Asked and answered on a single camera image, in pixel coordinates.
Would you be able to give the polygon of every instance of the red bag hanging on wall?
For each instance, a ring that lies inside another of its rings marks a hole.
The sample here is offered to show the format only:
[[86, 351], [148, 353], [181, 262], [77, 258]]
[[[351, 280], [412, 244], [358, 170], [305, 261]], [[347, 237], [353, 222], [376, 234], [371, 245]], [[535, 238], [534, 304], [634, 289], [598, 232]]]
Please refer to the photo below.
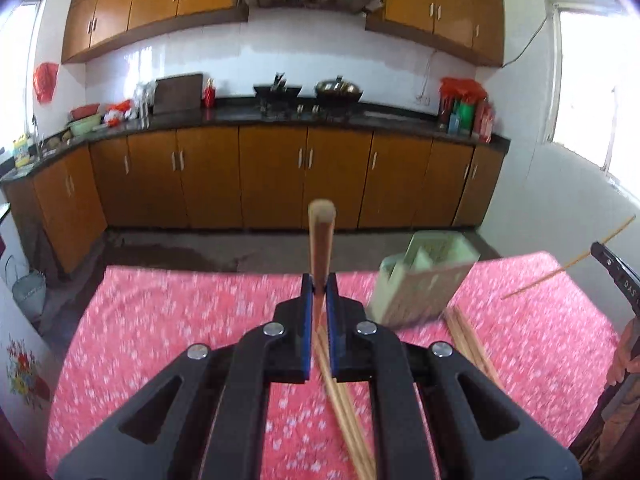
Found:
[[48, 104], [53, 99], [57, 78], [57, 63], [41, 63], [33, 71], [33, 91], [36, 92], [36, 99], [41, 105]]

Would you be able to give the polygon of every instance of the metal rivet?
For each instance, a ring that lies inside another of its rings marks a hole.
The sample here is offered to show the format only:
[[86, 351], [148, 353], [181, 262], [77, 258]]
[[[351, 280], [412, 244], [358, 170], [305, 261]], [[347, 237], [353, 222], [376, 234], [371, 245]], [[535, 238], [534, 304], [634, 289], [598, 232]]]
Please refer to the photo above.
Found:
[[271, 321], [262, 328], [262, 332], [264, 335], [280, 335], [284, 333], [284, 327], [276, 321]]
[[451, 347], [451, 345], [449, 343], [445, 343], [444, 341], [438, 341], [437, 343], [434, 343], [431, 347], [431, 351], [438, 357], [449, 357], [451, 354], [453, 354], [453, 348]]
[[371, 335], [376, 333], [378, 326], [371, 321], [361, 321], [356, 325], [356, 330], [358, 334]]
[[206, 345], [203, 345], [203, 344], [191, 345], [187, 350], [187, 357], [189, 359], [196, 359], [196, 360], [204, 359], [208, 353], [209, 353], [209, 349], [207, 348]]

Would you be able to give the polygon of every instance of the pink tablecloth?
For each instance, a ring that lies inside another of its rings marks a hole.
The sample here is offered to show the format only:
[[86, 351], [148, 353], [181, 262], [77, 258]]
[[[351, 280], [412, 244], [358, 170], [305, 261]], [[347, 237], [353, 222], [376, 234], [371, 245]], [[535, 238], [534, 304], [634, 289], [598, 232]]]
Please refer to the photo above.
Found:
[[[480, 262], [452, 303], [475, 326], [507, 393], [567, 446], [602, 392], [617, 335], [565, 273], [500, 299], [557, 267], [547, 253]], [[366, 304], [375, 279], [340, 274], [338, 287]], [[50, 414], [48, 471], [188, 345], [236, 342], [299, 291], [299, 276], [107, 269], [65, 359]], [[401, 338], [424, 346], [450, 340], [441, 322]], [[366, 384], [352, 388], [370, 438]], [[271, 389], [262, 478], [354, 478], [315, 366], [309, 383]]]

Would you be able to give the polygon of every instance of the tiled backsplash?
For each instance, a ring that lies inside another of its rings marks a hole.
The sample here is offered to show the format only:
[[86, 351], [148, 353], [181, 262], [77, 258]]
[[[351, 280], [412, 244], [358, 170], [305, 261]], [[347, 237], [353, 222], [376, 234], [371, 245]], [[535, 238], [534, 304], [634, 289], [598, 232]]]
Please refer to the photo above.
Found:
[[[368, 102], [436, 113], [443, 76], [473, 78], [471, 64], [410, 41], [364, 30], [364, 17], [297, 9], [255, 9], [247, 23], [172, 32], [86, 64], [86, 102], [119, 102], [139, 80], [189, 72], [215, 79], [220, 96], [251, 95], [285, 72], [312, 96], [316, 82], [343, 75]], [[429, 83], [423, 87], [426, 77]]]

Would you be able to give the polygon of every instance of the floral decal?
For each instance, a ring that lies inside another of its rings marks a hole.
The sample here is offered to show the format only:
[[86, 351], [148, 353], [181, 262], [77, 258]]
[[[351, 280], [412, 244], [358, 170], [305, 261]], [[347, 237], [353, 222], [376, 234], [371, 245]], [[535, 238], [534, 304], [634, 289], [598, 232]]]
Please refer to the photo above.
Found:
[[9, 364], [6, 366], [6, 375], [11, 381], [11, 393], [20, 395], [24, 403], [42, 409], [41, 400], [50, 401], [50, 390], [47, 383], [38, 374], [40, 362], [33, 352], [27, 352], [24, 347], [24, 339], [14, 341], [9, 338], [10, 344], [6, 348], [9, 354]]

